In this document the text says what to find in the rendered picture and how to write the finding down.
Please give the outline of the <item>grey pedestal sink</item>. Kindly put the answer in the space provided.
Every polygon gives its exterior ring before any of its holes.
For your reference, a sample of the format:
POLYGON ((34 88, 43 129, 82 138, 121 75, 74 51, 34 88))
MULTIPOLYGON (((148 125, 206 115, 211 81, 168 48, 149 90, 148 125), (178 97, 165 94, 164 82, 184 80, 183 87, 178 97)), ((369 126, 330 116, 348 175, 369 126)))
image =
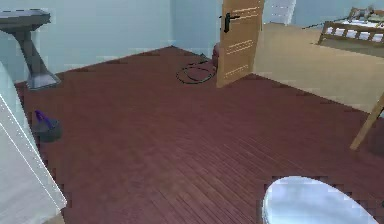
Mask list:
POLYGON ((49 71, 32 40, 32 32, 50 23, 51 15, 42 9, 0 11, 0 31, 12 35, 18 42, 29 75, 29 90, 41 90, 61 83, 58 76, 49 71))

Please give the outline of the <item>wooden room door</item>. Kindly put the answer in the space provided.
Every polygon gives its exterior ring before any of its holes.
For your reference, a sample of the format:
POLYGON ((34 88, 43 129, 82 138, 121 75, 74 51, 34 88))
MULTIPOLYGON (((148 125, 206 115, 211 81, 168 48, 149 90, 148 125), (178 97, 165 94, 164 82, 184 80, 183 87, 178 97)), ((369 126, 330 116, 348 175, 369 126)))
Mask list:
POLYGON ((253 71, 262 27, 264 0, 223 0, 216 87, 222 88, 253 71), (240 16, 224 33, 225 14, 240 16))

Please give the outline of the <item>grey toilet brush holder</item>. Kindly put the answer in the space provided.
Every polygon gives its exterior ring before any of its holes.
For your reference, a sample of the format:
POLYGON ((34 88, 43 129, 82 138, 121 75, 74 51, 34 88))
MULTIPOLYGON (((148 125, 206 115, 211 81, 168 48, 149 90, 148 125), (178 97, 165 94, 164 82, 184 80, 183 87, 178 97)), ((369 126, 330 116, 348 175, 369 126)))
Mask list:
POLYGON ((62 137, 61 124, 55 119, 38 122, 32 127, 32 131, 38 140, 45 143, 57 141, 62 137))

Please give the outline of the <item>maroon bin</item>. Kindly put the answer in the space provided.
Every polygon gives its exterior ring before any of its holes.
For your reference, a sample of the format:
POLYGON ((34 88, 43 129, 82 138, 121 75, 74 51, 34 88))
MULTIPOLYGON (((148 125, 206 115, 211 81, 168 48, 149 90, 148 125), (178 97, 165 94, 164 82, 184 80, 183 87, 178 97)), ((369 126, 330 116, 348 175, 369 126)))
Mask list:
POLYGON ((212 51, 212 65, 215 69, 218 68, 219 50, 220 50, 220 43, 218 42, 214 45, 214 48, 212 51))

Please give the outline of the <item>wooden door frame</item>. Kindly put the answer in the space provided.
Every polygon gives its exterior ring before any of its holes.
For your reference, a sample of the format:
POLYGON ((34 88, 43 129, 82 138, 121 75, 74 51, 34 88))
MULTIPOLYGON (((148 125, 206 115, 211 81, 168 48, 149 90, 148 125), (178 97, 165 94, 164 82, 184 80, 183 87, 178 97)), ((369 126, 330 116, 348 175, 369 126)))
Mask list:
POLYGON ((352 141, 350 145, 351 150, 357 150, 359 148, 360 144, 364 141, 365 137, 367 136, 368 132, 372 128, 377 118, 380 116, 383 109, 384 109, 384 93, 380 96, 379 100, 377 101, 376 105, 373 107, 371 113, 368 115, 366 121, 362 125, 358 134, 352 141))

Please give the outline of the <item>wooden bed frame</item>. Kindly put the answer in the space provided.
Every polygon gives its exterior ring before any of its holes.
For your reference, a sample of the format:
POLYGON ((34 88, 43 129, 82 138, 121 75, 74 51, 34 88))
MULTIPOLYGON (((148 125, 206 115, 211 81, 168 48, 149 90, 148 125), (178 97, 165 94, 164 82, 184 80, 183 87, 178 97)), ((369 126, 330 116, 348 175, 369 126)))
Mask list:
POLYGON ((384 47, 384 10, 353 7, 347 17, 324 23, 317 44, 328 39, 384 47))

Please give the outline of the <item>white cupboard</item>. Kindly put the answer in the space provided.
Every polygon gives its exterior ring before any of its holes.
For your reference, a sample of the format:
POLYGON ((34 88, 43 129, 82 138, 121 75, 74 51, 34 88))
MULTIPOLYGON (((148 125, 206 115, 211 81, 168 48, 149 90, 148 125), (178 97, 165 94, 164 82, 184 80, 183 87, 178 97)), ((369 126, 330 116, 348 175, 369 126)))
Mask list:
POLYGON ((270 21, 289 25, 297 0, 270 0, 270 21))

